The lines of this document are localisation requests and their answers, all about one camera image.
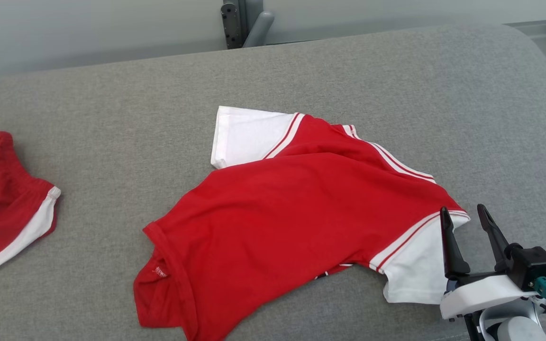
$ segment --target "gray wall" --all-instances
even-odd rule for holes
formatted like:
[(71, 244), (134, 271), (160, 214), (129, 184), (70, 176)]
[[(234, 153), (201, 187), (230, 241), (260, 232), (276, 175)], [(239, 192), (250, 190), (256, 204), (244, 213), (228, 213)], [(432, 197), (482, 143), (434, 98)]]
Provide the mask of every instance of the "gray wall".
[[(221, 0), (0, 0), (0, 74), (225, 48)], [(546, 0), (265, 0), (268, 43), (546, 19)]]

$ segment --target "clothing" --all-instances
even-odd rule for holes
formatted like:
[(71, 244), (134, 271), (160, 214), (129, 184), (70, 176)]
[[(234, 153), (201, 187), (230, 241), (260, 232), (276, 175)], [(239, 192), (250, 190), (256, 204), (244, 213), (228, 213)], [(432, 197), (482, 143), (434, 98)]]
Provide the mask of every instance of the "clothing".
[(353, 126), (220, 107), (210, 162), (219, 170), (145, 227), (155, 250), (134, 283), (142, 326), (223, 339), (262, 304), (351, 263), (387, 275), (388, 302), (440, 302), (440, 208), (457, 227), (469, 217)]
[(0, 131), (0, 265), (55, 228), (59, 188), (31, 177), (9, 133)]

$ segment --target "elastic waistband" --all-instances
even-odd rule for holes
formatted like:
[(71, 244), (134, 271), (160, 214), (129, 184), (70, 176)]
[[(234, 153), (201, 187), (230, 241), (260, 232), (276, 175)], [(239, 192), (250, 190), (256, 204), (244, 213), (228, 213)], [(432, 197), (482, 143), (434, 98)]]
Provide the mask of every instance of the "elastic waistband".
[(0, 131), (0, 151), (2, 161), (5, 164), (6, 171), (11, 179), (13, 190), (18, 192), (39, 192), (47, 194), (54, 199), (60, 196), (60, 189), (45, 181), (44, 179), (32, 177), (20, 163), (16, 152), (14, 151), (14, 141), (8, 132)]

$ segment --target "red stripe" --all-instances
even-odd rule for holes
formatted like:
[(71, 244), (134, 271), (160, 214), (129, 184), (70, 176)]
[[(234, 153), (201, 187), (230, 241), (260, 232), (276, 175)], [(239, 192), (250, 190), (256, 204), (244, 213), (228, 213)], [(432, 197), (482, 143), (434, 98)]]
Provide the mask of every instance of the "red stripe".
[(408, 242), (408, 240), (410, 240), (410, 238), (412, 238), (412, 236), (414, 236), (415, 233), (417, 233), (423, 226), (427, 225), (429, 222), (431, 222), (431, 220), (433, 219), (436, 219), (436, 218), (439, 218), (439, 215), (434, 215), (432, 218), (430, 218), (429, 220), (427, 220), (426, 222), (422, 223), (406, 240), (404, 240), (400, 246), (397, 246), (397, 248), (395, 250), (393, 250), (392, 253), (390, 253), (388, 256), (386, 256), (385, 259), (383, 259), (383, 261), (381, 261), (380, 265), (376, 266), (376, 271), (377, 272), (380, 272), (381, 270), (381, 267), (383, 265), (385, 265), (386, 261), (389, 260), (389, 258), (394, 255), (397, 250), (400, 250), (402, 246), (404, 246), (406, 244), (406, 242)]
[(269, 155), (271, 155), (271, 153), (273, 153), (275, 151), (275, 149), (277, 149), (277, 147), (279, 147), (286, 140), (286, 138), (288, 138), (288, 135), (290, 134), (290, 130), (292, 130), (292, 126), (294, 125), (294, 122), (296, 121), (296, 118), (299, 115), (300, 115), (300, 112), (294, 115), (294, 119), (290, 123), (290, 127), (288, 127), (288, 131), (286, 132), (286, 135), (282, 138), (281, 141), (279, 141), (279, 143), (275, 146), (275, 148), (271, 149), (271, 151), (269, 153), (267, 153), (267, 155), (264, 156), (263, 160), (266, 159), (267, 157), (269, 157)]

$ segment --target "gray padded table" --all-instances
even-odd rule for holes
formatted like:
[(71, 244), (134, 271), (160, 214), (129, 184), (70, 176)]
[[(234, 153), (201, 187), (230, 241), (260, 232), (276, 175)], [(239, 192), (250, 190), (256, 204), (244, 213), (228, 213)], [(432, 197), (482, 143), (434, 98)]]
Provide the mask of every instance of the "gray padded table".
[[(58, 226), (0, 267), (0, 339), (184, 340), (138, 324), (141, 229), (210, 173), (219, 105), (351, 124), (433, 174), (472, 214), (457, 239), (492, 269), (476, 204), (546, 248), (546, 58), (505, 26), (431, 27), (0, 79), (0, 130), (58, 186)], [(463, 341), (437, 306), (388, 304), (355, 266), (245, 319), (229, 340)], [(546, 328), (546, 316), (543, 317)]]

